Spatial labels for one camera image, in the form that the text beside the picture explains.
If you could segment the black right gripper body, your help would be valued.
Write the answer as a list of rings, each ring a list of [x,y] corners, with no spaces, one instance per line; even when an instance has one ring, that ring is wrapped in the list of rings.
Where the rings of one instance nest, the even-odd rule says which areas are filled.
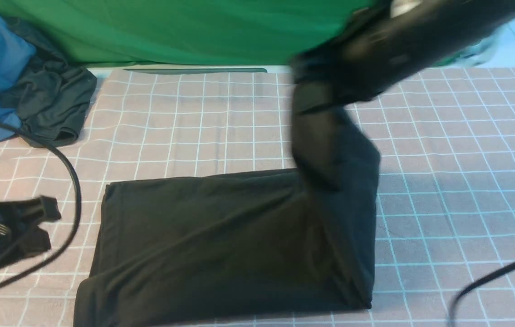
[[[402,15],[358,9],[330,39],[290,62],[292,112],[368,102],[403,79]]]

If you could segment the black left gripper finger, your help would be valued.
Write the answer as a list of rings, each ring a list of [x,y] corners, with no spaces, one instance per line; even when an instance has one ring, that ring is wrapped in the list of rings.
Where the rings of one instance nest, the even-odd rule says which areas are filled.
[[[48,196],[0,202],[0,213],[8,225],[18,228],[62,219],[57,199]]]
[[[51,249],[49,234],[38,225],[1,225],[0,269]]]

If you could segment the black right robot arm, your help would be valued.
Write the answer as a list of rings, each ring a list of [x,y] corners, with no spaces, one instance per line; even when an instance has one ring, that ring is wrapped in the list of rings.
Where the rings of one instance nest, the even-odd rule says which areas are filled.
[[[353,12],[334,37],[292,59],[293,112],[371,101],[515,18],[515,0],[426,0],[396,17],[390,4]]]

